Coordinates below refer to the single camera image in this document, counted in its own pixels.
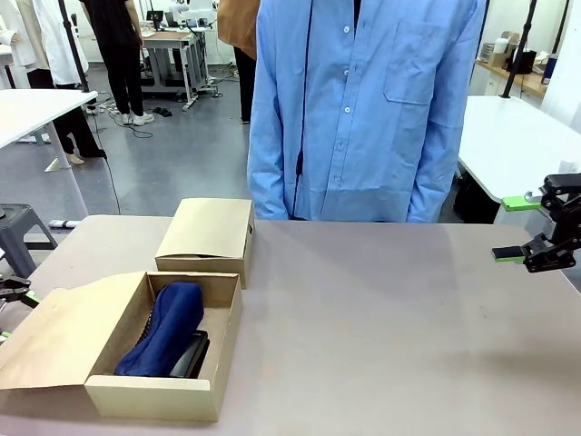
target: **black pants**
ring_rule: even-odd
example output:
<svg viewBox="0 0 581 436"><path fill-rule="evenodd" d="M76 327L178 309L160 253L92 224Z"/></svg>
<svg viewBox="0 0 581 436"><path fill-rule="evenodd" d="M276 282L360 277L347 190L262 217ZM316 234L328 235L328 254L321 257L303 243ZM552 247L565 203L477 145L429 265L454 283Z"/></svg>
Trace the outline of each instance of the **black pants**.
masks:
<svg viewBox="0 0 581 436"><path fill-rule="evenodd" d="M37 69L27 74L28 83L33 89L53 89L53 77L49 70ZM68 85L58 85L58 88L68 88ZM80 107L73 109L68 114L64 114L56 118L54 121L54 129L61 141L65 153L73 154L74 144L69 134L73 134L76 146L79 153L84 157L92 157L99 153L99 147L94 141L93 134L84 117L83 110Z"/></svg>
<svg viewBox="0 0 581 436"><path fill-rule="evenodd" d="M254 96L254 76L256 61L245 54L240 48L234 47L238 75L240 76L240 107L242 120L250 121L252 113L252 97Z"/></svg>
<svg viewBox="0 0 581 436"><path fill-rule="evenodd" d="M142 72L139 45L101 45L103 62L109 74L109 85L122 114L131 110L143 115Z"/></svg>

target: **cardboard box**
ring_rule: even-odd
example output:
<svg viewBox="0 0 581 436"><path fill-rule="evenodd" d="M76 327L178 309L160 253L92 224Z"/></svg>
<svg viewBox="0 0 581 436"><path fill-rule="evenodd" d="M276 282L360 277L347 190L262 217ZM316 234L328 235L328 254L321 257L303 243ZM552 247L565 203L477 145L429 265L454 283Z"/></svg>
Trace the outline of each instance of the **cardboard box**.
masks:
<svg viewBox="0 0 581 436"><path fill-rule="evenodd" d="M168 283L202 287L210 348L198 379L111 375ZM0 389L83 385L104 417L217 421L241 318L236 274L136 272L52 291L0 352Z"/></svg>
<svg viewBox="0 0 581 436"><path fill-rule="evenodd" d="M254 208L250 200L182 200L155 254L159 271L238 273L250 270Z"/></svg>

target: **shirt pocket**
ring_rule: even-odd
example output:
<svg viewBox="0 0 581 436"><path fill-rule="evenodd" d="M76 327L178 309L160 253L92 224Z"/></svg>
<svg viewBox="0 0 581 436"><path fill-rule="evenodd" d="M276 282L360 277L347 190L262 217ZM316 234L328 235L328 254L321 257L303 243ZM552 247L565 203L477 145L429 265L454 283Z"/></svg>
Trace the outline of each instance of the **shirt pocket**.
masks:
<svg viewBox="0 0 581 436"><path fill-rule="evenodd" d="M448 32L430 23L401 21L391 47L383 94L390 102L429 104Z"/></svg>

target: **white sneaker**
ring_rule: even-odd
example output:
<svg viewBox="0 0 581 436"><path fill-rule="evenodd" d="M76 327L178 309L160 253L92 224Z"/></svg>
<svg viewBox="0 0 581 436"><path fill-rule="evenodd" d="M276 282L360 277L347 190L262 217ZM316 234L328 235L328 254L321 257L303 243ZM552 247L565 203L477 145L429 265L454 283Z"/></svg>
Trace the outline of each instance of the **white sneaker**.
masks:
<svg viewBox="0 0 581 436"><path fill-rule="evenodd" d="M142 116L133 116L133 125L144 125L148 123L153 123L155 121L155 117L153 114L146 114L143 113Z"/></svg>

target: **chair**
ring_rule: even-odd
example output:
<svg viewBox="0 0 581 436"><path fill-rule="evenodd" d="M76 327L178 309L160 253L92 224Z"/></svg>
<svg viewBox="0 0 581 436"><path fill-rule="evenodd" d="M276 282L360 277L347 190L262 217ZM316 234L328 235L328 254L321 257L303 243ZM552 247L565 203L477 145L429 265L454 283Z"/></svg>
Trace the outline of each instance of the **chair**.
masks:
<svg viewBox="0 0 581 436"><path fill-rule="evenodd" d="M36 225L48 238L47 243L25 243L25 235ZM54 250L56 247L56 241L32 207L0 204L0 249L16 275L27 278L36 269L29 250Z"/></svg>

